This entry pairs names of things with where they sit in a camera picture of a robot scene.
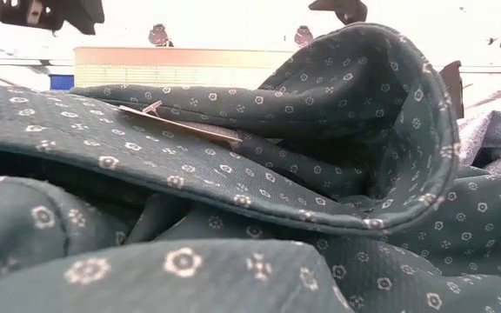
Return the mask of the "large black monitor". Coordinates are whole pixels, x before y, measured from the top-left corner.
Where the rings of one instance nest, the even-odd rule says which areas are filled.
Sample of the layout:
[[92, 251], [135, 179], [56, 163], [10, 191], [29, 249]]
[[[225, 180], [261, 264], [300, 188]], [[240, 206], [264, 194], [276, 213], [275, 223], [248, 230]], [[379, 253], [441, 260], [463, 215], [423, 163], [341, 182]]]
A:
[[451, 107], [454, 109], [458, 119], [464, 117], [463, 80], [460, 76], [461, 66], [461, 62], [456, 60], [448, 63], [439, 71], [449, 93]]

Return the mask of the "blue box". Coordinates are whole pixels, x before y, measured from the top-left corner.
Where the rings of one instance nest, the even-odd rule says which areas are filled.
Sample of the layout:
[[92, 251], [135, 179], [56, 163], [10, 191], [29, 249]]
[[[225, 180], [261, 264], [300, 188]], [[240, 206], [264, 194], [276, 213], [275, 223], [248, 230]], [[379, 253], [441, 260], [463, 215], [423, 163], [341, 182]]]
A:
[[75, 85], [72, 74], [49, 74], [50, 90], [70, 90]]

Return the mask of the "white patterned garment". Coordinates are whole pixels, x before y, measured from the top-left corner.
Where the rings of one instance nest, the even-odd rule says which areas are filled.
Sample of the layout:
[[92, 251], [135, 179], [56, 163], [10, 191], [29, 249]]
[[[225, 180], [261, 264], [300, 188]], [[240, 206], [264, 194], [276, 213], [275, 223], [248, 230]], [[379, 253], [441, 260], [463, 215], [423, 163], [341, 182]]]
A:
[[460, 163], [501, 174], [501, 110], [458, 120]]

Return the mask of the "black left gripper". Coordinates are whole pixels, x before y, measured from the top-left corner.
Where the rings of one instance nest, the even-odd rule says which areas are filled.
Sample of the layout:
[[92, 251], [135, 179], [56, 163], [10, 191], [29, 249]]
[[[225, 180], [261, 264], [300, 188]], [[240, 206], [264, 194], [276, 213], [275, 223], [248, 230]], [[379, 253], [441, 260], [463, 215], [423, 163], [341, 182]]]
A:
[[0, 22], [15, 26], [57, 31], [67, 22], [95, 35], [104, 20], [102, 0], [0, 0]]

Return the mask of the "green dotted shirt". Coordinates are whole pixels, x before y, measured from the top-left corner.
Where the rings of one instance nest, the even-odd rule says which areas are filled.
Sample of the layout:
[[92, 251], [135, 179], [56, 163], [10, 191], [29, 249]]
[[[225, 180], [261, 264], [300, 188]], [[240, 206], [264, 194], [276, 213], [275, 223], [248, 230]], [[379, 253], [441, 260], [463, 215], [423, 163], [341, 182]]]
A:
[[[210, 141], [131, 115], [235, 130]], [[0, 313], [501, 313], [501, 174], [397, 31], [254, 90], [0, 84]]]

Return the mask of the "paper tag of green shirt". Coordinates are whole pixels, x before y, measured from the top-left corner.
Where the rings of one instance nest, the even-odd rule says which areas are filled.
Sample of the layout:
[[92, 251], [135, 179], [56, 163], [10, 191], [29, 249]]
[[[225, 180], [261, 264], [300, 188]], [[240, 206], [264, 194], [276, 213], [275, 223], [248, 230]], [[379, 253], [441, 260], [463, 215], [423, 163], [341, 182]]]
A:
[[157, 114], [157, 109], [161, 105], [162, 101], [158, 100], [146, 106], [142, 110], [135, 110], [124, 105], [119, 105], [118, 109], [124, 112], [129, 112], [131, 115], [153, 119], [160, 123], [176, 127], [178, 129], [187, 130], [190, 133], [197, 135], [198, 137], [210, 141], [219, 141], [226, 143], [241, 143], [243, 141], [235, 130], [229, 130], [223, 127], [205, 123], [175, 121], [162, 118]]

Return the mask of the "white perforated plastic basket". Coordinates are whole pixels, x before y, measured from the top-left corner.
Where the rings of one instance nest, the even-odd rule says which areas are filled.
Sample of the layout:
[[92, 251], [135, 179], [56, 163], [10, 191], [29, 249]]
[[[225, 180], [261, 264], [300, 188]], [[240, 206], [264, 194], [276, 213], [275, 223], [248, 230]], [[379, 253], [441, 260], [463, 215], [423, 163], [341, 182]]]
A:
[[134, 83], [252, 89], [292, 55], [291, 51], [272, 50], [76, 47], [75, 85]]

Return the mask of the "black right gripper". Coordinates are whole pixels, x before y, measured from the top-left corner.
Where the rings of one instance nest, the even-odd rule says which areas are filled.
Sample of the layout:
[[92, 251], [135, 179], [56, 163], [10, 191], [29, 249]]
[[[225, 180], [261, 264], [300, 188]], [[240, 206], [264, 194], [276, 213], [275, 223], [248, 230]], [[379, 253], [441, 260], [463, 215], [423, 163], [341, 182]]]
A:
[[332, 11], [344, 25], [365, 22], [367, 6], [361, 0], [314, 0], [308, 8], [315, 11]]

